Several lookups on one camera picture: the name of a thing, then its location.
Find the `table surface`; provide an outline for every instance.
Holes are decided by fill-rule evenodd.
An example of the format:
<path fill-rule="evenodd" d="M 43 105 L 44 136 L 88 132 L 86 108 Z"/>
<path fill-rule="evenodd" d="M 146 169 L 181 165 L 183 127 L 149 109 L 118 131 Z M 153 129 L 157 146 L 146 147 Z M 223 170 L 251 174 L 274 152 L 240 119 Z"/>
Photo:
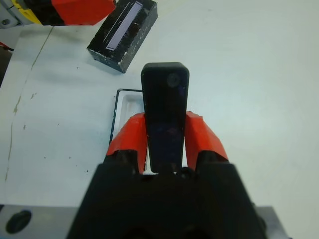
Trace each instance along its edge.
<path fill-rule="evenodd" d="M 251 199 L 293 238 L 319 221 L 319 1 L 159 0 L 125 74 L 86 50 L 95 26 L 23 29 L 0 90 L 0 202 L 78 206 L 107 151 L 118 88 L 148 62 L 190 70 L 204 116 Z"/>

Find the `black block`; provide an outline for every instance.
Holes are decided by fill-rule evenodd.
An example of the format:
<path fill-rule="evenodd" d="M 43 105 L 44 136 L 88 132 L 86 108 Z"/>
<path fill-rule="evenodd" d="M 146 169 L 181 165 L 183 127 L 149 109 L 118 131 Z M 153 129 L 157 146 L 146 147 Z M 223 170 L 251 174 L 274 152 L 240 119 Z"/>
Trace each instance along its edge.
<path fill-rule="evenodd" d="M 125 73 L 157 17 L 156 2 L 120 0 L 88 50 L 95 60 Z"/>

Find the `red robot part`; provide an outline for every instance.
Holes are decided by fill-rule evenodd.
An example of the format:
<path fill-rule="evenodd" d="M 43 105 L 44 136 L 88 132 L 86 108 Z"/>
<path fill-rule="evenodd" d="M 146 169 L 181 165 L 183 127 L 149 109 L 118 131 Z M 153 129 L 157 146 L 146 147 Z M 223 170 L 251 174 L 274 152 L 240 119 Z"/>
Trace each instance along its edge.
<path fill-rule="evenodd" d="M 196 170 L 198 155 L 203 151 L 219 154 L 220 159 L 228 158 L 222 143 L 204 122 L 203 116 L 187 111 L 185 122 L 185 146 L 188 167 Z"/>
<path fill-rule="evenodd" d="M 116 151 L 136 151 L 138 170 L 142 174 L 146 160 L 146 149 L 147 138 L 144 113 L 138 113 L 129 118 L 118 135 L 112 140 L 106 155 L 111 156 Z"/>
<path fill-rule="evenodd" d="M 65 25 L 95 25 L 116 6 L 114 0 L 52 0 Z"/>

